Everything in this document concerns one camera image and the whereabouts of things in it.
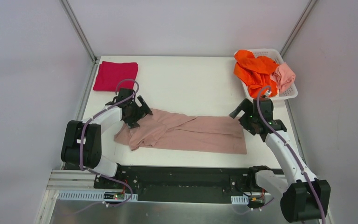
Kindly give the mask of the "beige pink printed t-shirt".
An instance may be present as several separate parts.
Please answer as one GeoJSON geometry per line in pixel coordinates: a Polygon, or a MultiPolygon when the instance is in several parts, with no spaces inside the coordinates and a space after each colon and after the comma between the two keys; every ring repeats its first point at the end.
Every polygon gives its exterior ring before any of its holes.
{"type": "Polygon", "coordinates": [[[239,121],[229,116],[188,116],[152,109],[138,121],[139,127],[123,125],[114,136],[116,143],[130,150],[140,147],[247,154],[245,136],[239,121]]]}

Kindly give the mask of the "orange t-shirt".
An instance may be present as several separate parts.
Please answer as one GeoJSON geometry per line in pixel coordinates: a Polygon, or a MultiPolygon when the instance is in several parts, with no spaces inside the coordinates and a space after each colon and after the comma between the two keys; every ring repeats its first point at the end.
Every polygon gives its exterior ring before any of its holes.
{"type": "Polygon", "coordinates": [[[278,94],[277,84],[271,79],[278,64],[267,56],[255,57],[247,50],[239,50],[235,53],[236,64],[234,74],[247,86],[251,98],[258,96],[262,87],[271,86],[271,96],[278,94]]]}

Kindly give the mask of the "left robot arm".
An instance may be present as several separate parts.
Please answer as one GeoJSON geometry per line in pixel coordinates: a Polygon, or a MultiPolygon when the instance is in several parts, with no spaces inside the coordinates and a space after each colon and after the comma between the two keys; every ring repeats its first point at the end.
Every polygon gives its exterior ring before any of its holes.
{"type": "Polygon", "coordinates": [[[139,127],[139,121],[152,111],[142,96],[133,89],[121,88],[118,95],[107,102],[97,114],[71,120],[66,126],[61,160],[106,176],[106,183],[113,189],[123,185],[124,177],[117,172],[118,164],[102,152],[102,134],[111,126],[124,123],[128,128],[139,127]]]}

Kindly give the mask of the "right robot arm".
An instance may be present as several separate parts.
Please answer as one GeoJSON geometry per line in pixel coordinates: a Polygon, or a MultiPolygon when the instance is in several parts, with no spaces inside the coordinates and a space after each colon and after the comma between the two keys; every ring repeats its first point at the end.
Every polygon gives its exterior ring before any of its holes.
{"type": "Polygon", "coordinates": [[[277,177],[267,166],[253,166],[245,179],[251,191],[263,189],[279,200],[281,212],[287,222],[320,220],[326,223],[331,187],[320,180],[301,160],[289,139],[287,128],[281,120],[273,118],[271,99],[261,96],[250,101],[244,99],[230,113],[235,118],[240,112],[240,125],[253,136],[260,136],[277,159],[285,180],[277,177]]]}

